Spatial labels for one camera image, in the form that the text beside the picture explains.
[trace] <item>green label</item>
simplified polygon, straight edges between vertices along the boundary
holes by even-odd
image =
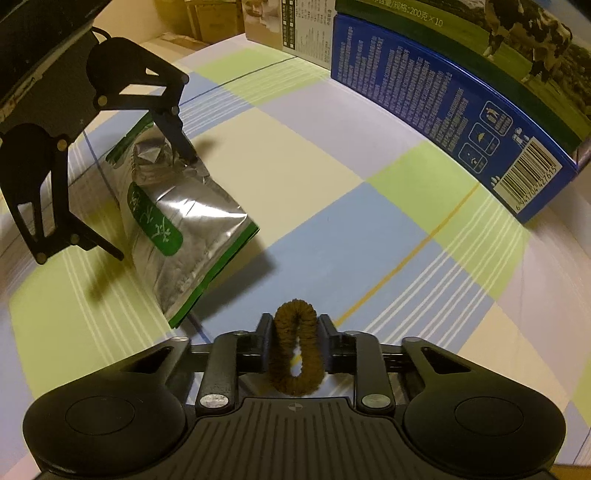
[[[163,255],[170,257],[178,252],[183,234],[134,181],[127,190],[127,205],[135,221]]]

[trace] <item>yellow stripe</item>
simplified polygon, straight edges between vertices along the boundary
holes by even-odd
[[[346,319],[348,319],[351,315],[357,312],[357,310],[359,310],[365,302],[367,302],[371,297],[373,297],[380,290],[380,288],[386,285],[386,283],[388,283],[394,275],[400,272],[414,257],[416,257],[417,254],[423,248],[425,248],[425,246],[431,240],[433,240],[433,238],[441,231],[441,229],[443,229],[443,227],[445,227],[450,222],[450,220],[455,216],[455,214],[462,208],[462,206],[478,189],[479,185],[480,184],[477,182],[466,194],[466,196],[462,200],[460,200],[456,207],[451,212],[449,212],[449,214],[443,219],[443,221],[431,231],[431,233],[429,233],[425,238],[423,238],[423,240],[421,240],[421,242],[415,248],[413,248],[413,250],[406,257],[404,257],[402,261],[398,265],[396,265],[396,267],[390,273],[388,273],[373,288],[371,288],[371,290],[369,290],[365,295],[363,295],[363,297],[361,297],[349,310],[342,314],[341,317],[339,317],[337,321],[334,322],[335,327],[339,327],[340,325],[342,325]],[[297,355],[293,358],[291,364],[297,365],[300,361],[301,356]]]

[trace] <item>silver foil bag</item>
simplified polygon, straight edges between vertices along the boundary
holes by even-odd
[[[175,327],[258,227],[201,160],[178,156],[149,117],[107,161],[135,268]]]

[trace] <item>brown fuzzy loop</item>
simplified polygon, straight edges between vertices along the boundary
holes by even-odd
[[[316,311],[303,300],[284,303],[275,314],[275,331],[269,356],[271,384],[281,393],[301,397],[320,386],[324,363],[317,337]],[[291,359],[300,339],[301,372],[291,375]]]

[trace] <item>barcode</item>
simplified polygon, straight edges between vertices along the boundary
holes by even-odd
[[[493,190],[515,212],[520,212],[561,168],[560,162],[536,138],[532,138]]]

